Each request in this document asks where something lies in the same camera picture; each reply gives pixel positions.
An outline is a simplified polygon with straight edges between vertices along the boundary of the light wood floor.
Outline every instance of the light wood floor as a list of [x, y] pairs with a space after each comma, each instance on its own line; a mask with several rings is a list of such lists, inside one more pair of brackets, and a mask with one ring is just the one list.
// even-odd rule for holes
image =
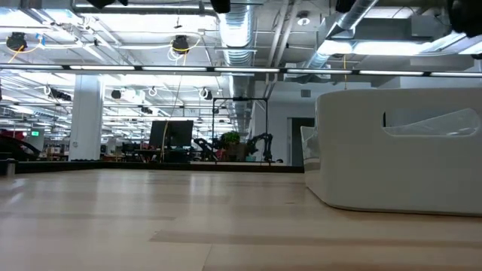
[[18, 175], [0, 270], [482, 270], [482, 219], [336, 210], [297, 174]]

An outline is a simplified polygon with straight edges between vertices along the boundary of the ceiling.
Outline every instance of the ceiling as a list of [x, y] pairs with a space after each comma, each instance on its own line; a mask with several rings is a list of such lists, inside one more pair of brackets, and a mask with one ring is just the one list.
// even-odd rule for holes
[[[219, 34], [219, 20], [211, 16], [171, 14], [73, 14], [63, 9], [45, 9], [42, 12], [16, 8], [14, 0], [8, 0], [7, 7], [0, 7], [0, 41], [6, 40], [12, 32], [25, 32], [30, 53], [19, 53], [15, 57], [0, 42], [0, 62], [6, 63], [50, 63], [60, 65], [97, 64], [97, 65], [224, 65], [225, 46]], [[161, 5], [166, 1], [137, 1], [143, 4]], [[281, 22], [279, 12], [283, 1], [237, 1], [250, 3], [254, 9], [255, 40], [250, 50], [255, 52], [253, 65], [267, 66], [275, 29], [278, 23], [284, 23], [282, 32], [290, 19], [288, 7], [286, 18]], [[280, 65], [307, 61], [318, 48], [318, 31], [322, 21], [334, 14], [335, 1], [309, 0], [300, 1], [297, 9], [308, 11], [310, 23], [305, 26], [294, 23], [287, 44], [282, 54]], [[437, 11], [439, 1], [379, 1], [365, 18], [407, 20], [415, 13], [432, 16]], [[43, 37], [45, 45], [39, 46], [38, 36]], [[188, 43], [193, 47], [187, 56], [170, 60], [170, 43], [176, 35], [187, 35]], [[345, 56], [333, 56], [328, 64], [333, 69], [415, 69], [462, 71], [473, 65], [470, 56], [453, 54], [434, 56], [378, 56], [350, 53]], [[4, 101], [52, 104], [57, 101], [48, 98], [45, 86], [60, 90], [75, 98], [75, 74], [32, 73], [14, 70], [0, 71]], [[190, 117], [196, 121], [195, 136], [209, 137], [212, 101], [200, 97], [201, 90], [210, 90], [214, 97], [229, 98], [229, 76], [193, 76], [193, 75], [101, 75], [106, 85], [104, 108], [103, 137], [118, 134], [124, 138], [140, 139], [141, 129], [149, 131], [148, 121], [139, 121], [140, 117]], [[356, 77], [347, 82], [349, 87], [372, 87], [376, 78]], [[320, 82], [300, 85], [279, 79], [273, 88], [271, 100], [277, 102], [312, 102], [318, 93], [342, 90], [344, 76], [332, 76]], [[255, 84], [255, 96], [261, 98], [265, 90], [265, 81]], [[301, 89], [312, 90], [312, 99], [302, 99]], [[111, 97], [112, 90], [120, 90], [125, 95], [121, 99]], [[72, 105], [64, 102], [63, 106], [29, 106], [24, 109], [3, 106], [3, 118], [0, 126], [4, 129], [25, 129], [38, 126], [37, 123], [49, 123], [51, 132], [48, 137], [61, 139], [69, 136]], [[139, 107], [119, 108], [115, 104], [165, 105], [155, 108], [153, 114], [144, 114]], [[174, 105], [183, 105], [185, 109], [174, 109]], [[215, 126], [216, 133], [236, 129], [236, 116], [231, 102], [221, 108], [216, 121], [223, 122]], [[24, 117], [28, 120], [17, 120]]]

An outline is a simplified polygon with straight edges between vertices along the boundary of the computer screen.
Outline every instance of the computer screen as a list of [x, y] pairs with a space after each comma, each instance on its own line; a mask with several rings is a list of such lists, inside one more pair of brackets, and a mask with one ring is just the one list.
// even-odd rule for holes
[[192, 120], [177, 121], [153, 121], [151, 128], [151, 137], [149, 139], [150, 146], [162, 146], [164, 127], [167, 124], [166, 143], [165, 146], [191, 146], [193, 126]]

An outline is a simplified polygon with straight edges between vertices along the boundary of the ventilation duct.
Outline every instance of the ventilation duct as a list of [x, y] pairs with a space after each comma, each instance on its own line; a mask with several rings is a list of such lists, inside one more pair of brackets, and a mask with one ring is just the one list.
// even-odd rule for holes
[[[252, 43], [253, 8], [250, 5], [231, 5], [231, 12], [219, 15], [219, 31], [225, 47], [248, 47]], [[225, 50], [224, 60], [228, 66], [246, 67], [252, 64], [253, 54], [244, 50]], [[230, 76], [232, 97], [252, 98], [255, 94], [255, 79], [250, 76]], [[246, 110], [246, 102], [234, 102], [238, 130], [245, 132], [249, 127], [251, 112]]]
[[[340, 19], [336, 21], [332, 30], [327, 33], [326, 38], [339, 34], [343, 31], [353, 30], [377, 2], [378, 0], [357, 0], [355, 4], [353, 4], [352, 8], [347, 13], [342, 14]], [[321, 45], [320, 48], [310, 57], [310, 59], [305, 62], [303, 68], [320, 69], [326, 64], [331, 55], [329, 53], [323, 53], [323, 50], [320, 49], [322, 49]], [[305, 84], [309, 79], [310, 76], [304, 76], [300, 82]]]

